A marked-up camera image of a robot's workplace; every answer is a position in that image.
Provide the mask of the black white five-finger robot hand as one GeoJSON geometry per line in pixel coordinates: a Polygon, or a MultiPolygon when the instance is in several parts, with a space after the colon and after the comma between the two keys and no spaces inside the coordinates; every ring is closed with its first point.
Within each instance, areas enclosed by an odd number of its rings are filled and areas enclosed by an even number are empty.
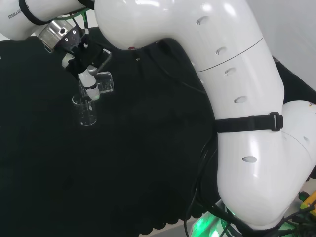
{"type": "Polygon", "coordinates": [[[111,59],[111,52],[93,41],[89,29],[78,27],[69,31],[59,47],[65,51],[62,65],[79,80],[81,88],[92,101],[100,98],[100,90],[95,76],[111,59]]]}

